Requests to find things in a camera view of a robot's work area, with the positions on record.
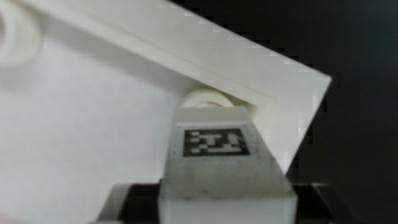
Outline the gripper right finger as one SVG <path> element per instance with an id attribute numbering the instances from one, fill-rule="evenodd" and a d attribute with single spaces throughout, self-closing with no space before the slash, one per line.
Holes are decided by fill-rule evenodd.
<path id="1" fill-rule="evenodd" d="M 355 218 L 332 189 L 332 186 L 325 183 L 316 183 L 313 185 L 316 195 L 322 199 L 327 211 L 330 213 L 329 224 L 355 224 Z"/>

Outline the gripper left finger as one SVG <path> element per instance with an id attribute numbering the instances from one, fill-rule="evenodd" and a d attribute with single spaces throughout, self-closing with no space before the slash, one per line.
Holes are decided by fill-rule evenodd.
<path id="1" fill-rule="evenodd" d="M 119 220 L 130 184 L 115 184 L 105 200 L 98 218 L 91 224 L 124 224 Z"/>

